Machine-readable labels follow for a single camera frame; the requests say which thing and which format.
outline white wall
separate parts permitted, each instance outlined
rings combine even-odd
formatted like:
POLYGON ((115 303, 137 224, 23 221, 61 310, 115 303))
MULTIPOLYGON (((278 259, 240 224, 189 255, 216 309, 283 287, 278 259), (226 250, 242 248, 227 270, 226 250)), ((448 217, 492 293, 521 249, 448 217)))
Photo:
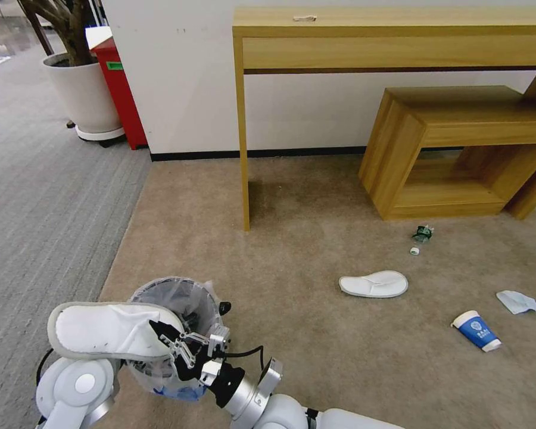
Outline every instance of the white wall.
MULTIPOLYGON (((238 149, 236 5, 522 5, 530 0, 104 0, 152 153, 238 149)), ((507 84, 534 72, 245 76, 249 149, 367 143, 386 86, 507 84)))

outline black cable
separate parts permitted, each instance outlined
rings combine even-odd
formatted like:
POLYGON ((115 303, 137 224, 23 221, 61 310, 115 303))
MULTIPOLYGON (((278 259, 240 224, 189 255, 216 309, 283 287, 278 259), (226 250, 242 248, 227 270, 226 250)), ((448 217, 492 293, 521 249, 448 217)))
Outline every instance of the black cable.
POLYGON ((46 359, 49 355, 52 354, 54 349, 49 349, 48 352, 43 356, 42 360, 40 361, 40 364, 38 365, 38 370, 36 371, 36 386, 40 384, 40 379, 42 378, 42 368, 44 363, 46 363, 46 359))
MULTIPOLYGON (((38 370, 36 371, 36 387, 38 384, 40 384, 40 379, 42 378, 42 368, 44 363, 46 363, 46 359, 49 357, 49 355, 52 354, 54 349, 49 349, 46 354, 43 356, 42 360, 40 361, 40 364, 38 365, 38 370)), ((36 427, 40 426, 42 423, 46 421, 46 418, 44 416, 40 416, 40 420, 38 421, 38 424, 36 427)))
POLYGON ((249 350, 247 352, 241 353, 223 353, 225 358, 245 358, 246 356, 251 356, 254 353, 260 352, 260 369, 264 369, 264 346, 258 346, 255 349, 249 350))

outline green label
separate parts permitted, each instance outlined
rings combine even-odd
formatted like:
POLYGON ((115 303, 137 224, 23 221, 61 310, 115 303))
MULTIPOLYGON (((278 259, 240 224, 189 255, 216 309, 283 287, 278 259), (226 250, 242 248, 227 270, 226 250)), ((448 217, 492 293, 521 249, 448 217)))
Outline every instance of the green label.
POLYGON ((107 61, 107 70, 123 70, 121 61, 107 61))

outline black baseboard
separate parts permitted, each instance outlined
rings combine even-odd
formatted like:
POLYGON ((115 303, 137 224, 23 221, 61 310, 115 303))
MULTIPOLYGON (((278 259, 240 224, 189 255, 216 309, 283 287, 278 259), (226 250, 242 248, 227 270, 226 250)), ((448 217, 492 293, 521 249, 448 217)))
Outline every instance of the black baseboard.
MULTIPOLYGON (((332 148, 303 148, 303 149, 259 149, 249 150, 248 158, 274 158, 282 156, 316 156, 316 155, 358 155, 365 153, 365 146, 343 146, 332 148)), ((462 147, 424 148, 426 152, 441 150, 460 150, 462 147)), ((238 158, 239 151, 216 152, 180 152, 151 154, 151 161, 181 161, 199 159, 238 158)))

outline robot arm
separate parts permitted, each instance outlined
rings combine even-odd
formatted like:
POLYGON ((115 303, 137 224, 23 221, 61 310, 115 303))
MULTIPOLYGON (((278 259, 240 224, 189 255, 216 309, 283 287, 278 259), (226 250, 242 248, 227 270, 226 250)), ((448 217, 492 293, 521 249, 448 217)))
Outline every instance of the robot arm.
MULTIPOLYGON (((198 380, 232 416, 230 429, 401 429, 339 409, 317 412, 294 398, 272 394, 282 378, 282 364, 270 359, 257 383, 226 362, 230 331, 216 326, 210 335, 180 332, 149 321, 170 351, 180 380, 198 380)), ((36 402, 47 420, 39 429, 86 429, 104 416, 119 390, 119 359, 74 360, 62 357, 40 379, 36 402)))

